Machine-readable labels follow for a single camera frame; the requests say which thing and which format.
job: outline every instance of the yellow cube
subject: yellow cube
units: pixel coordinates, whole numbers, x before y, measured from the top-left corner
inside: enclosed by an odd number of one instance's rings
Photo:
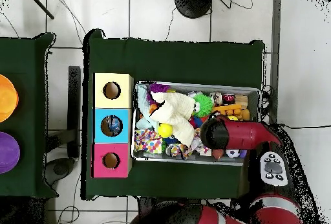
[[[129,74],[94,73],[95,107],[132,108],[133,78]]]

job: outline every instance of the green table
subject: green table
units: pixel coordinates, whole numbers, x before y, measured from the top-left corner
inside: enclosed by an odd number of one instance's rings
[[[15,86],[19,103],[0,123],[0,131],[13,136],[21,156],[11,171],[0,174],[0,196],[56,196],[43,180],[46,158],[45,55],[54,39],[51,33],[34,39],[0,38],[0,74]]]
[[[92,73],[128,73],[135,80],[255,87],[262,82],[264,44],[157,42],[84,38],[82,197],[237,197],[241,167],[134,161],[126,179],[91,178]]]

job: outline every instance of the purple toy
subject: purple toy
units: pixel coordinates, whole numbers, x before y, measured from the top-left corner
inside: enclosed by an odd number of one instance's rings
[[[147,100],[149,101],[149,105],[157,104],[157,102],[155,102],[153,100],[153,97],[151,96],[151,92],[166,93],[169,88],[170,88],[169,85],[163,85],[163,84],[157,84],[157,83],[151,84],[149,86],[149,89],[148,89],[148,92],[147,92]]]
[[[247,154],[247,150],[241,150],[239,157],[241,157],[243,159],[243,158],[245,158],[246,154]]]
[[[19,160],[19,145],[15,138],[0,132],[0,174],[10,171]]]

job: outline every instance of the robot control buttons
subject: robot control buttons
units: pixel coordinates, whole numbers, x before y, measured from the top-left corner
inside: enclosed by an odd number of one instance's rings
[[[283,177],[281,175],[276,175],[276,179],[279,179],[280,181],[282,181]]]
[[[264,183],[273,186],[288,184],[283,158],[275,152],[267,151],[260,158],[260,173]]]
[[[266,171],[268,173],[273,173],[273,174],[281,174],[283,172],[283,169],[282,169],[281,165],[279,165],[278,163],[267,162],[264,165],[264,171]]]

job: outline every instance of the orange bowl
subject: orange bowl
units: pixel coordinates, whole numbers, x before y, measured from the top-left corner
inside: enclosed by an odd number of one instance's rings
[[[18,93],[12,82],[0,74],[0,122],[5,121],[18,105]]]

